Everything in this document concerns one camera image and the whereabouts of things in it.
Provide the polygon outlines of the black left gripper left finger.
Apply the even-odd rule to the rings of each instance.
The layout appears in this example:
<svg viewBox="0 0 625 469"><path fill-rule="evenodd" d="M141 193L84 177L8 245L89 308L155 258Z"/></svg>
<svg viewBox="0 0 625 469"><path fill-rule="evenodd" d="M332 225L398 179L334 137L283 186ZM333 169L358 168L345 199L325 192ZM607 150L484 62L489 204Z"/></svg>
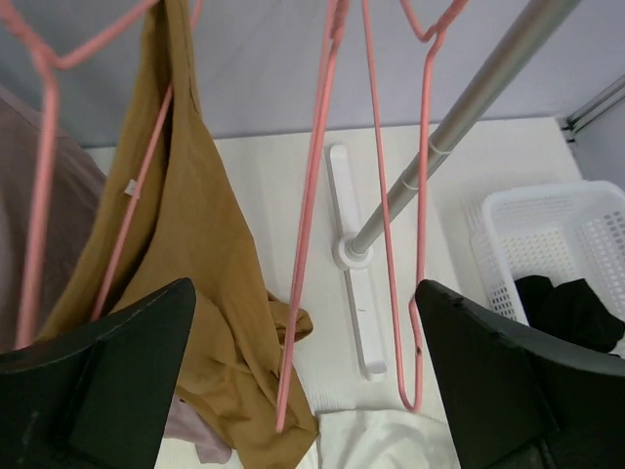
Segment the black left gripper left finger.
<svg viewBox="0 0 625 469"><path fill-rule="evenodd" d="M4 468L151 468L188 341L180 278L129 307L1 356Z"/></svg>

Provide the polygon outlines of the white tank top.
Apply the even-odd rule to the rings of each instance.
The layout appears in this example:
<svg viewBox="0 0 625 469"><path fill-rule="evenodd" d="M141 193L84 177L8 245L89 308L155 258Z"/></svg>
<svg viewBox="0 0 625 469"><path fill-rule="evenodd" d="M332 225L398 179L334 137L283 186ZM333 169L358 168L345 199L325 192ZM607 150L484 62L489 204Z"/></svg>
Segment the white tank top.
<svg viewBox="0 0 625 469"><path fill-rule="evenodd" d="M319 436L300 468L458 468L449 428L395 409L343 410L318 417Z"/></svg>

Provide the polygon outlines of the pink hanger of brown top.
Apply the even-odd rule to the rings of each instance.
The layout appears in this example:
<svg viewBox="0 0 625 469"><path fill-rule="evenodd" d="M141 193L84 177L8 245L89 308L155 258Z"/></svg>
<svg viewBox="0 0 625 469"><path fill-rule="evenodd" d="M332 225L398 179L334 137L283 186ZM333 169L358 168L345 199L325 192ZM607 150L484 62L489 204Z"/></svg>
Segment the pink hanger of brown top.
<svg viewBox="0 0 625 469"><path fill-rule="evenodd" d="M145 277L146 258L163 250L155 239L161 212L168 206L166 181L175 159L188 150L185 127L201 120L191 41L200 12L186 1L144 1L87 44L58 57L11 2L2 2L2 21L29 49L44 83L21 297L15 307L15 337L1 343L5 349L27 347L38 332L45 338L55 337L97 319L108 300L119 302L132 283ZM54 71L86 61L141 15L147 16L144 58L95 225L68 288L40 329L37 310L58 140L60 99Z"/></svg>

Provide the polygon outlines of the pink hanger of white top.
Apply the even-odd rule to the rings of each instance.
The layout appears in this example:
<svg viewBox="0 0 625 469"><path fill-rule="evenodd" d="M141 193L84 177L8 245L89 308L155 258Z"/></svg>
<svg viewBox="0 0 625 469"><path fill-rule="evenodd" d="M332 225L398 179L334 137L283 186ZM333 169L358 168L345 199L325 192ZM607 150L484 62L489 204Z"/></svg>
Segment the pink hanger of white top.
<svg viewBox="0 0 625 469"><path fill-rule="evenodd" d="M339 50L345 36L345 23L349 9L350 3L348 1L330 1L327 3L308 163L290 289L289 318L277 391L275 430L278 433L283 431L286 420L291 374L293 371L297 315L300 309L309 253L322 145L332 98L336 65Z"/></svg>

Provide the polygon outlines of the brown tank top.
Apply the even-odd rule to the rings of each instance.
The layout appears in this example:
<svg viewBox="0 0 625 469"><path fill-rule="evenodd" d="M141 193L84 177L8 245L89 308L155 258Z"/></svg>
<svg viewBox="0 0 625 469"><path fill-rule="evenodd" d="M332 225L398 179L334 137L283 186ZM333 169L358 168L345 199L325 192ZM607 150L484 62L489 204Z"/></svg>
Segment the brown tank top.
<svg viewBox="0 0 625 469"><path fill-rule="evenodd" d="M96 221L41 337L86 323L122 249L106 308L189 278L194 318L176 392L246 468L313 468L318 424L298 379L275 427L289 308L264 284L254 238L206 129L184 1L146 15L135 90Z"/></svg>

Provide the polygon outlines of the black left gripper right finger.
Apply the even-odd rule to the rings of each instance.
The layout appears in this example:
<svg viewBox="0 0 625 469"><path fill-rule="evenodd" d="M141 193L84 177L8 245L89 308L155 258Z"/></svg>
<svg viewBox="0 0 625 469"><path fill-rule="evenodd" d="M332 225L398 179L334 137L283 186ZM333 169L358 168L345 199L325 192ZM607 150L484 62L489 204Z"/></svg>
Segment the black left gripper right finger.
<svg viewBox="0 0 625 469"><path fill-rule="evenodd" d="M464 468L621 468L624 361L562 341L434 281L415 291Z"/></svg>

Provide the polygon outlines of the black tank top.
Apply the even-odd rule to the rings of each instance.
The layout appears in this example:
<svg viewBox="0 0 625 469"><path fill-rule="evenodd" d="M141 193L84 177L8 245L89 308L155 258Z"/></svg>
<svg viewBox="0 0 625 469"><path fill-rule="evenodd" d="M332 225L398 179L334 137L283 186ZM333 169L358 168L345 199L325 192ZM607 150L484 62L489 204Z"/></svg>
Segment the black tank top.
<svg viewBox="0 0 625 469"><path fill-rule="evenodd" d="M611 355L624 338L624 321L608 311L583 278L554 286L547 277L528 276L517 279L515 286L533 328Z"/></svg>

